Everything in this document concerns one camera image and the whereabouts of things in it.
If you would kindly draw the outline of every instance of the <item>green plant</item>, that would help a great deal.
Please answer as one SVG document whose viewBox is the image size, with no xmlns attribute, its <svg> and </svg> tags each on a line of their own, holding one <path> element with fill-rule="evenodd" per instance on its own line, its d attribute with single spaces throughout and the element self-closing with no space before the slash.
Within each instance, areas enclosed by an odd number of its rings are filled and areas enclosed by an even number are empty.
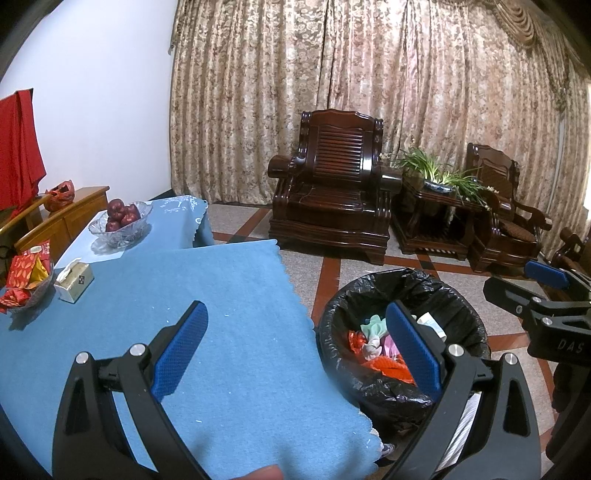
<svg viewBox="0 0 591 480">
<path fill-rule="evenodd" d="M 383 154 L 381 158 L 389 160 L 395 168 L 415 170 L 423 175 L 425 180 L 453 187 L 461 201 L 468 200 L 486 206 L 480 193 L 484 187 L 476 177 L 469 174 L 470 170 L 450 170 L 449 164 L 438 164 L 435 155 L 428 154 L 418 147 L 410 147 L 408 151 L 400 150 L 400 153 L 400 158 L 392 159 L 393 154 Z"/>
<path fill-rule="evenodd" d="M 408 151 L 400 150 L 400 153 L 402 157 L 394 160 L 394 167 L 410 168 L 422 174 L 425 180 L 439 182 L 441 172 L 435 155 L 417 147 L 410 147 Z"/>
<path fill-rule="evenodd" d="M 444 172 L 443 176 L 445 177 L 445 184 L 455 188 L 461 201 L 468 200 L 486 206 L 481 194 L 484 187 L 476 177 L 467 174 L 467 171 Z"/>
</svg>

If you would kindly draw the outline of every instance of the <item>glass fruit bowl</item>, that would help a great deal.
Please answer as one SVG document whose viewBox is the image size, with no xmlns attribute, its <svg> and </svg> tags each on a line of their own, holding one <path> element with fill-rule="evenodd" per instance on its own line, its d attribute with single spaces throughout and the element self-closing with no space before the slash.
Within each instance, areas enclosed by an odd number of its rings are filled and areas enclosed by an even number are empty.
<svg viewBox="0 0 591 480">
<path fill-rule="evenodd" d="M 105 212 L 88 226 L 88 230 L 112 248 L 123 248 L 135 243 L 144 236 L 150 227 L 147 217 L 152 211 L 152 206 L 144 202 L 132 202 L 132 204 L 138 208 L 141 216 L 135 222 L 125 225 L 115 232 L 105 232 L 109 219 L 109 214 Z"/>
</svg>

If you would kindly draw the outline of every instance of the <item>table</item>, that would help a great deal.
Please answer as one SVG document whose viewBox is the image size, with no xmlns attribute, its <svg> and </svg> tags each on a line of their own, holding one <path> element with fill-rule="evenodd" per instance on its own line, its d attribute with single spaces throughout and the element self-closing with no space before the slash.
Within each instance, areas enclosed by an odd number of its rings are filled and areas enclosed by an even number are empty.
<svg viewBox="0 0 591 480">
<path fill-rule="evenodd" d="M 65 267 L 75 258 L 81 258 L 85 263 L 95 263 L 124 255 L 214 245 L 205 200 L 182 195 L 146 203 L 152 204 L 152 213 L 148 217 L 150 231 L 139 242 L 123 249 L 113 249 L 90 233 L 86 225 L 61 256 L 56 268 Z M 103 212 L 98 212 L 88 224 Z"/>
<path fill-rule="evenodd" d="M 326 376 L 274 240 L 125 254 L 92 268 L 75 304 L 49 294 L 22 330 L 0 318 L 0 404 L 46 470 L 76 354 L 108 358 L 148 343 L 193 300 L 207 306 L 209 326 L 162 405 L 212 478 L 272 463 L 289 479 L 358 480 L 376 470 L 380 439 Z M 122 394 L 115 403 L 135 457 L 152 467 Z"/>
<path fill-rule="evenodd" d="M 423 186 L 419 177 L 403 177 L 402 189 L 393 200 L 392 227 L 403 254 L 424 249 L 432 252 L 452 253 L 465 260 L 474 240 L 474 215 L 484 207 L 452 194 L 436 193 Z M 408 210 L 404 204 L 410 204 Z M 455 207 L 456 214 L 447 224 L 446 215 L 427 216 L 426 209 L 433 205 Z"/>
</svg>

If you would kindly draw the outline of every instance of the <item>metal screw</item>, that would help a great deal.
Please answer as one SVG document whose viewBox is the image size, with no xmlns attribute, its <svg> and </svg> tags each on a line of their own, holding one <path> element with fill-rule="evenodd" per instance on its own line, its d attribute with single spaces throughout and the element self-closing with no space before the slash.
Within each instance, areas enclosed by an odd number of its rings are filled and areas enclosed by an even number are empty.
<svg viewBox="0 0 591 480">
<path fill-rule="evenodd" d="M 447 351 L 450 355 L 462 356 L 464 354 L 464 347 L 462 345 L 458 345 L 457 343 L 453 343 L 447 347 Z"/>
<path fill-rule="evenodd" d="M 515 365 L 518 362 L 517 355 L 514 353 L 506 353 L 505 360 L 509 365 Z"/>
<path fill-rule="evenodd" d="M 135 343 L 129 349 L 129 353 L 133 356 L 141 356 L 146 351 L 146 346 L 143 343 Z"/>
<path fill-rule="evenodd" d="M 88 358 L 88 352 L 80 352 L 78 355 L 76 355 L 76 363 L 80 365 L 85 364 L 88 361 Z"/>
</svg>

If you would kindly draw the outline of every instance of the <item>trash can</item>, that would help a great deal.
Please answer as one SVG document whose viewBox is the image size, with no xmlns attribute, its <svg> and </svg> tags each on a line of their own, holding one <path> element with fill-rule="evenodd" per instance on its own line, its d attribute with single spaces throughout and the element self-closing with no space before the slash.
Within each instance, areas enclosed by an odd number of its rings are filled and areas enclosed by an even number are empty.
<svg viewBox="0 0 591 480">
<path fill-rule="evenodd" d="M 417 318 L 429 312 L 447 335 L 470 354 L 490 359 L 486 329 L 472 306 L 455 289 L 422 271 L 402 268 L 365 275 L 341 288 L 327 303 L 316 341 L 327 373 L 351 402 L 359 404 L 383 442 L 396 432 L 417 427 L 433 406 L 411 384 L 363 367 L 349 348 L 349 331 L 401 300 Z"/>
</svg>

